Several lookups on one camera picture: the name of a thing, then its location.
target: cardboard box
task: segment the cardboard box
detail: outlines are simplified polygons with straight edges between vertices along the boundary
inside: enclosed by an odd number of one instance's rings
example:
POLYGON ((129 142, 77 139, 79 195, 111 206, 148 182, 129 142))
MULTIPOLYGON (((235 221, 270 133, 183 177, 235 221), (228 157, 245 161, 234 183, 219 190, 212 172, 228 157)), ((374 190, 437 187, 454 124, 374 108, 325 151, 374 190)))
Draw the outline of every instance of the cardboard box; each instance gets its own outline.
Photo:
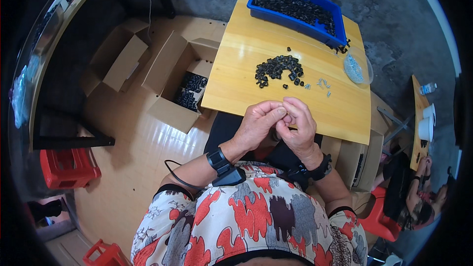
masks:
POLYGON ((151 57, 146 41, 149 24, 129 19, 113 29, 100 45, 80 79, 86 96, 103 82, 115 91, 126 92, 151 57))
POLYGON ((334 168, 340 174, 346 187, 354 192, 370 192, 379 167, 379 159, 383 150, 384 136, 375 130, 371 130, 370 144, 363 145, 355 142, 349 142, 340 139, 327 137, 322 139, 321 150, 327 154, 328 150, 335 150, 340 146, 336 162, 332 162, 334 168), (355 180, 358 161, 363 154, 361 168, 355 180))
POLYGON ((204 38, 187 41, 172 31, 142 84, 159 95, 148 113, 184 133, 191 130, 201 115, 209 117, 211 110, 200 108, 200 113, 194 112, 173 103, 173 99, 186 71, 209 78, 219 45, 204 38))

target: red plastic stool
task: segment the red plastic stool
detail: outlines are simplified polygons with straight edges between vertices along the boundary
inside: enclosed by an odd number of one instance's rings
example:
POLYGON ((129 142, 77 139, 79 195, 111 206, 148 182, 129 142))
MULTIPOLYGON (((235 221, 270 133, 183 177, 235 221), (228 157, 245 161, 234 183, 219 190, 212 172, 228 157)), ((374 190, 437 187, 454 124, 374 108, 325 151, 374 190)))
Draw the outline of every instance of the red plastic stool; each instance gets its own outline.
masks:
POLYGON ((358 221, 369 233, 375 234, 392 242, 396 241, 396 239, 399 237, 401 227, 396 221, 387 217, 383 213, 386 188, 378 186, 374 191, 371 192, 371 194, 376 197, 373 210, 371 210, 370 215, 366 219, 358 219, 358 221))
POLYGON ((120 247, 116 243, 113 243, 112 245, 107 245, 103 243, 102 239, 99 239, 97 243, 94 244, 90 248, 90 250, 86 252, 85 256, 82 258, 82 261, 84 261, 87 266, 128 266, 129 263, 126 263, 121 258, 121 255, 123 255, 123 253, 121 252, 120 247), (98 251, 100 253, 100 256, 95 259, 95 261, 92 261, 90 259, 90 256, 95 251, 98 251))
POLYGON ((90 148, 41 150, 40 160, 44 180, 50 189, 86 187, 102 175, 98 166, 91 165, 90 148))

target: water bottle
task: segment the water bottle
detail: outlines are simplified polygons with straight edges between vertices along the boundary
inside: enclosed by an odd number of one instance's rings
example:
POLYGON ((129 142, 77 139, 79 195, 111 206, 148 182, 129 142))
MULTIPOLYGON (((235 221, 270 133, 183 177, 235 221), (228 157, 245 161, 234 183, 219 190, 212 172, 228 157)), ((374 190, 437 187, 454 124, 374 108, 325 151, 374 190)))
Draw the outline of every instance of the water bottle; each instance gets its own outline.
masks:
POLYGON ((426 85, 419 87, 419 93, 421 93, 422 96, 425 96, 428 93, 434 92, 436 88, 437 88, 436 83, 428 83, 426 85))

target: seated woman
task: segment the seated woman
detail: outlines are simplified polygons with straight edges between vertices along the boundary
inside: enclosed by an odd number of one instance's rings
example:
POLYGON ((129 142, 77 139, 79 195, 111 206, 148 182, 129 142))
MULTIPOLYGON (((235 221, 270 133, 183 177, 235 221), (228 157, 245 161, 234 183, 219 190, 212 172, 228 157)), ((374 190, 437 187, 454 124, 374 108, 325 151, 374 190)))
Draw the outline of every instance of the seated woman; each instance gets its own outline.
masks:
POLYGON ((431 157, 423 157, 417 171, 410 168, 409 157, 401 152, 383 167, 374 181, 372 191, 391 179, 384 201, 384 214, 395 220, 402 230, 418 230, 434 222, 447 200, 448 187, 455 179, 449 171, 447 183, 437 193, 431 191, 431 157))

